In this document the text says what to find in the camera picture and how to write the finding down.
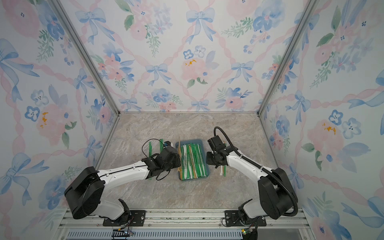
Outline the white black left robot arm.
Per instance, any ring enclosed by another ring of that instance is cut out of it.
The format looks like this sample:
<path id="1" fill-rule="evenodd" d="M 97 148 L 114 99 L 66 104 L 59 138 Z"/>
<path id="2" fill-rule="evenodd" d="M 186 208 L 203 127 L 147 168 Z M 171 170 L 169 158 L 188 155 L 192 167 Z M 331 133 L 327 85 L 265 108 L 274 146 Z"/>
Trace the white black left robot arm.
<path id="1" fill-rule="evenodd" d="M 178 151 L 165 146 L 161 153 L 131 165 L 109 170 L 87 167 L 67 187 L 65 198 L 76 220 L 97 215 L 115 221 L 126 216 L 129 208 L 123 200 L 109 200 L 108 191 L 130 182 L 158 177 L 180 166 Z"/>

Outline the brown paper straw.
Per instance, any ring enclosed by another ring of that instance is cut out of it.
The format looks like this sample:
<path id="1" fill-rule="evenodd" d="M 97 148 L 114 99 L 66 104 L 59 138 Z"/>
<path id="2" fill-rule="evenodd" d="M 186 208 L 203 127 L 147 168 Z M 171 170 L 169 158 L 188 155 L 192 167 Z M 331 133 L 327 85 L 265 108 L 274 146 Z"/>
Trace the brown paper straw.
<path id="1" fill-rule="evenodd" d="M 181 143 L 180 143 L 180 140 L 179 140 L 179 146 L 178 146 L 178 154 L 179 154 L 179 158 L 180 158 L 180 167 L 179 167 L 179 172 L 180 172 L 180 178 L 182 178 L 182 157 L 181 157 Z"/>

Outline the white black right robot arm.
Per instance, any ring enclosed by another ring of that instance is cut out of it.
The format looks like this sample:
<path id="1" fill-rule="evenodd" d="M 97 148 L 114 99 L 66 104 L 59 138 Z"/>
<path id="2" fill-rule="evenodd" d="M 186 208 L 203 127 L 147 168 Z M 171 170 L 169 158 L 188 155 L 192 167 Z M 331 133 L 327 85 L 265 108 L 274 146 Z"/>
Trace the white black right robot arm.
<path id="1" fill-rule="evenodd" d="M 207 152 L 206 156 L 208 165 L 232 167 L 258 186 L 259 196 L 239 207 L 244 222 L 257 217 L 277 220 L 281 216 L 294 217 L 298 214 L 298 198 L 283 169 L 265 167 L 232 147 Z"/>

